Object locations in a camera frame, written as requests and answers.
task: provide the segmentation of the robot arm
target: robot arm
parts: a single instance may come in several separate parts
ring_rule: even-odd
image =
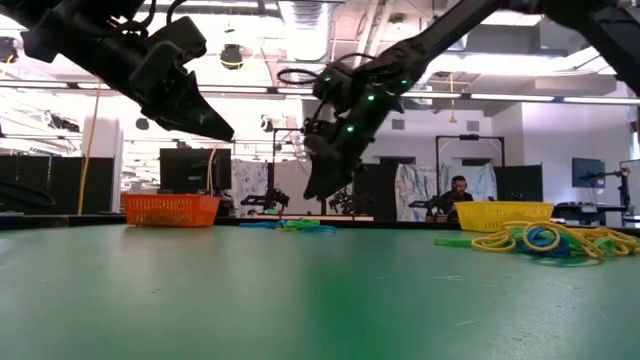
[[[313,94],[334,107],[337,121],[305,121],[304,142],[313,162],[305,198],[326,199],[349,184],[389,112],[402,112],[400,95],[419,81],[433,59],[499,9],[545,14],[580,32],[640,94],[640,47],[633,40],[640,36],[640,24],[617,0],[460,0],[428,29],[372,61],[351,69],[342,58],[318,76]]]
[[[205,101],[184,65],[206,53],[206,39],[188,17],[149,36],[155,15],[133,17],[144,0],[0,0],[0,14],[20,23],[27,56],[52,62],[58,54],[142,107],[166,130],[230,141],[231,126]],[[120,24],[114,19],[128,21]]]

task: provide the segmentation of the plastic basket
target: plastic basket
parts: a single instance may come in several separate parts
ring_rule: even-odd
[[[496,232],[508,221],[549,221],[553,204],[538,202],[468,201],[455,204],[462,230]]]
[[[125,195],[127,224],[166,227],[212,226],[220,198],[205,195]]]

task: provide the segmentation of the green table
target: green table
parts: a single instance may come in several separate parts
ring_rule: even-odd
[[[640,259],[433,245],[452,236],[0,232],[0,359],[637,358]]]

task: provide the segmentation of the yellow basket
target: yellow basket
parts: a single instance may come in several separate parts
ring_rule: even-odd
[[[455,204],[462,230],[497,232],[508,221],[549,221],[553,204],[511,201],[467,201]]]

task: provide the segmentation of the monitor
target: monitor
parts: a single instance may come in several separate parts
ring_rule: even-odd
[[[213,149],[160,149],[160,190],[195,194],[207,188]],[[211,166],[214,190],[231,189],[231,149],[216,149]]]
[[[571,160],[571,184],[574,188],[604,189],[605,162],[597,159]]]

